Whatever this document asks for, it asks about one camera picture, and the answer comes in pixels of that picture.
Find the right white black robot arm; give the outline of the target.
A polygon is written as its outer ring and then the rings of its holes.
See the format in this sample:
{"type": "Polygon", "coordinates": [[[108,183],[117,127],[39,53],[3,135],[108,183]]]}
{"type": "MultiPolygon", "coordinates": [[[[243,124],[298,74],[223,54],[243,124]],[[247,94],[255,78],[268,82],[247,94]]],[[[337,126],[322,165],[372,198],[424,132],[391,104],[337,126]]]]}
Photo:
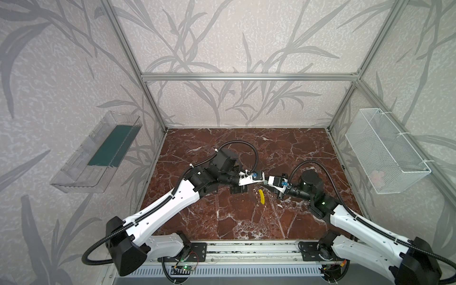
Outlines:
{"type": "Polygon", "coordinates": [[[324,191],[324,181],[313,169],[302,173],[299,181],[291,177],[254,173],[255,179],[282,199],[288,195],[308,201],[309,211],[318,219],[356,237],[352,241],[338,233],[321,239],[324,252],[354,261],[383,275],[397,285],[452,285],[455,276],[444,279],[440,263],[454,268],[455,262],[432,251],[429,244],[416,237],[406,239],[356,214],[342,201],[324,191]]]}

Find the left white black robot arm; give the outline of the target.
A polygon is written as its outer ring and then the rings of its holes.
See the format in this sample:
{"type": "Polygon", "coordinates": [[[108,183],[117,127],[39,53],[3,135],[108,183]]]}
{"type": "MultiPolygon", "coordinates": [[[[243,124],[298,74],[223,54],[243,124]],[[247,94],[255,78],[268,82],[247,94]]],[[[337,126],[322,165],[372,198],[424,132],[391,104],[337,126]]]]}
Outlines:
{"type": "Polygon", "coordinates": [[[243,171],[236,153],[222,144],[215,153],[190,165],[178,178],[174,188],[145,209],[125,218],[114,217],[106,224],[106,236],[89,247],[81,261],[87,266],[114,264],[120,276],[127,276],[153,257],[174,257],[189,245],[181,234],[165,236],[160,242],[151,240],[163,224],[181,210],[196,203],[219,186],[230,186],[242,192],[248,185],[266,183],[263,171],[257,170],[258,151],[254,166],[243,171]]]}

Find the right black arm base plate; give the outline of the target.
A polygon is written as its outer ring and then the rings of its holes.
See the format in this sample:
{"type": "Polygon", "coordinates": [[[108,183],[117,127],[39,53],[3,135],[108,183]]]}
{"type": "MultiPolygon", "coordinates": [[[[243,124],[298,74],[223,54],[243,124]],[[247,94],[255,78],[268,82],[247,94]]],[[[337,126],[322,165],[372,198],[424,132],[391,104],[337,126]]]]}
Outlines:
{"type": "Polygon", "coordinates": [[[298,249],[304,261],[320,261],[342,263],[343,258],[338,257],[329,245],[319,242],[298,242],[298,249]]]}

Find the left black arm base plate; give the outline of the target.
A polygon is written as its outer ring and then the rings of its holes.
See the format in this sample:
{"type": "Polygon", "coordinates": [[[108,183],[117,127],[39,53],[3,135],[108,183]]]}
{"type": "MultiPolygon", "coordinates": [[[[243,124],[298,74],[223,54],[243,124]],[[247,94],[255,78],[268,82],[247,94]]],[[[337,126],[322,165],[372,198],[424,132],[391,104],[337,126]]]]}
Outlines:
{"type": "Polygon", "coordinates": [[[165,262],[204,262],[207,255],[207,246],[205,242],[191,243],[185,245],[184,249],[174,257],[164,257],[165,262]]]}

